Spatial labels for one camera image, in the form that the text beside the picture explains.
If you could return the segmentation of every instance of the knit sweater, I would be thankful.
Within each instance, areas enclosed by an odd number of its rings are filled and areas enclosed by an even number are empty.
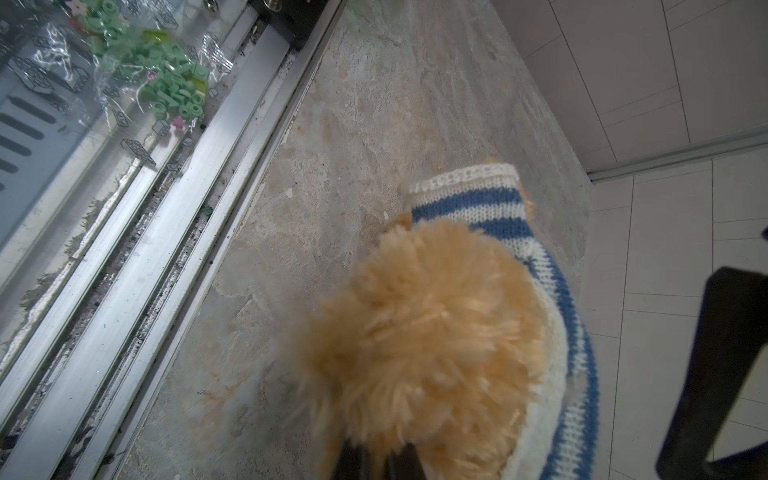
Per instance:
[[[412,185],[413,222],[464,220],[499,239],[531,272],[548,312],[548,369],[502,480],[589,480],[598,435],[598,375],[589,337],[561,271],[525,218],[509,164],[454,170]]]

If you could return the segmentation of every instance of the tile wall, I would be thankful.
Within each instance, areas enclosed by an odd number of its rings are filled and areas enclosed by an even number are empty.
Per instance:
[[[765,0],[491,0],[587,171],[768,123]]]
[[[595,185],[579,299],[601,383],[595,480],[657,478],[707,277],[768,274],[767,181],[768,149]],[[763,349],[713,455],[766,440]]]

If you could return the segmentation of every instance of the floor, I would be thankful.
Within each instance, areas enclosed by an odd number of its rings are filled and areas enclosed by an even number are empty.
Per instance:
[[[349,0],[121,478],[312,478],[280,327],[347,276],[403,184],[487,156],[518,167],[577,292],[592,187],[488,0]]]
[[[768,149],[597,184],[580,307],[601,383],[594,479],[657,478],[704,283],[720,266],[768,273]],[[768,440],[768,349],[714,446]]]
[[[764,0],[492,0],[587,171],[768,123]]]

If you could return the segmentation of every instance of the dark slot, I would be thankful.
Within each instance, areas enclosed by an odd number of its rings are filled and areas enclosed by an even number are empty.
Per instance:
[[[54,118],[53,115],[46,113],[43,110],[40,110],[39,108],[35,107],[33,104],[29,103],[23,98],[8,96],[8,99],[11,101],[13,105],[21,108],[23,111],[26,111],[28,114],[36,116],[37,118],[44,121],[45,123],[48,123],[48,124],[56,123],[56,119]]]
[[[16,120],[11,115],[0,114],[0,121],[8,125],[10,128],[14,128],[15,130],[18,130],[23,134],[34,138],[35,140],[42,140],[43,137],[45,136],[43,135],[43,132],[41,132],[37,128],[30,127],[23,121]]]
[[[32,155],[32,151],[29,150],[24,145],[17,144],[10,138],[5,138],[2,135],[0,135],[0,147],[8,148],[10,151],[14,151],[17,154],[23,156],[23,157],[29,157]]]
[[[16,167],[11,162],[7,162],[0,158],[0,170],[3,170],[4,172],[8,172],[10,174],[15,174],[18,172],[18,167]]]

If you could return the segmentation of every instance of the stone surface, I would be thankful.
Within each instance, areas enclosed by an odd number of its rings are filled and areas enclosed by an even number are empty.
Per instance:
[[[577,290],[590,184],[488,0],[350,0],[123,480],[312,478],[281,326],[347,277],[402,185],[487,156],[518,167]]]

